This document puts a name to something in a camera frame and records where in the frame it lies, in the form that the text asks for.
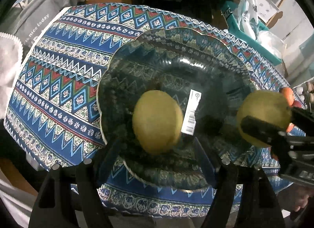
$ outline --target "barcode label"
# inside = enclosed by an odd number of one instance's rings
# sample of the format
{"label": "barcode label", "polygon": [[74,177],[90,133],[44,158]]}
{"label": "barcode label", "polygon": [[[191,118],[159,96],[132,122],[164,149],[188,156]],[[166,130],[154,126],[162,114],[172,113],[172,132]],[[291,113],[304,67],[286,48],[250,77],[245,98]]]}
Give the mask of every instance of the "barcode label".
{"label": "barcode label", "polygon": [[191,89],[181,128],[182,133],[189,135],[194,134],[194,129],[196,125],[195,110],[197,109],[198,103],[201,99],[201,95],[202,94],[200,92]]}

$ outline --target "table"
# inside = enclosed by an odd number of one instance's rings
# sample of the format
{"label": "table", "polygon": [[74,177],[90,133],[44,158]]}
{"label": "table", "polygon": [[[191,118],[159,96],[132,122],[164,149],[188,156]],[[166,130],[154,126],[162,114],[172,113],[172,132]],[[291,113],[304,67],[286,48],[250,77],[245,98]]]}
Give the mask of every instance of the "table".
{"label": "table", "polygon": [[[120,3],[64,9],[37,39],[23,63],[10,99],[5,128],[42,167],[77,165],[104,146],[99,128],[96,88],[115,51],[153,28],[189,27],[220,39],[246,65],[253,83],[278,91],[288,86],[276,69],[245,42],[203,22],[148,6]],[[295,135],[304,133],[294,128]],[[275,191],[290,183],[276,176],[277,161],[268,149],[251,148]],[[238,185],[232,211],[239,207]],[[98,189],[104,205],[152,216],[205,216],[215,195],[160,188],[136,180],[118,159]]]}

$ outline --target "gray bag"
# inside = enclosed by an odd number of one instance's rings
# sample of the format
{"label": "gray bag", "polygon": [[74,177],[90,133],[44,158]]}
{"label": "gray bag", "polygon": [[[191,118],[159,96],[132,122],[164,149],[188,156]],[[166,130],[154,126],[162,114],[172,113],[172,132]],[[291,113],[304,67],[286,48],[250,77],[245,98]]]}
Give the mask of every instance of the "gray bag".
{"label": "gray bag", "polygon": [[78,1],[32,0],[5,32],[17,36],[24,47],[29,49],[43,29],[64,7],[74,6]]}

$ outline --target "red object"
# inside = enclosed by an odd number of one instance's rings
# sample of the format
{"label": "red object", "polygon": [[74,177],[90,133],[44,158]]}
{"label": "red object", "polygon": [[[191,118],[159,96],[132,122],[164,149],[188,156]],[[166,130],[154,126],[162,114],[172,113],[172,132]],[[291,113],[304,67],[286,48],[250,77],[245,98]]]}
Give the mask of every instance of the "red object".
{"label": "red object", "polygon": [[286,129],[286,132],[292,131],[293,127],[294,127],[294,124],[293,124],[293,123],[289,123],[289,126],[288,126],[288,128]]}
{"label": "red object", "polygon": [[294,102],[293,90],[289,87],[284,87],[279,92],[286,98],[288,105],[291,106]]}
{"label": "red object", "polygon": [[297,107],[297,108],[302,108],[302,104],[301,104],[299,101],[297,101],[297,100],[295,100],[295,101],[292,103],[292,106],[293,106],[293,107]]}

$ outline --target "metal screw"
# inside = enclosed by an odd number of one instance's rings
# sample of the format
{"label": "metal screw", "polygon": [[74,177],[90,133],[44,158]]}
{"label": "metal screw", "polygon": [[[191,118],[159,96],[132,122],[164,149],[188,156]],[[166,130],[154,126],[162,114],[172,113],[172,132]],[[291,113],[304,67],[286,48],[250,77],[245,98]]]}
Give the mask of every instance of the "metal screw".
{"label": "metal screw", "polygon": [[292,158],[292,159],[297,159],[298,154],[294,151],[289,151],[288,155]]}
{"label": "metal screw", "polygon": [[60,164],[59,163],[56,163],[52,166],[52,169],[53,170],[57,170],[58,168],[60,168]]}
{"label": "metal screw", "polygon": [[223,158],[223,159],[221,160],[221,162],[222,162],[223,164],[225,164],[225,165],[229,165],[229,164],[230,164],[230,160],[227,159],[227,158]]}
{"label": "metal screw", "polygon": [[85,159],[84,161],[83,161],[83,163],[84,164],[90,164],[90,163],[92,163],[92,159],[91,158],[87,158],[87,159]]}
{"label": "metal screw", "polygon": [[255,165],[254,165],[254,168],[255,168],[256,170],[261,170],[261,169],[262,169],[262,167],[261,167],[260,165],[258,165],[258,164],[255,164]]}

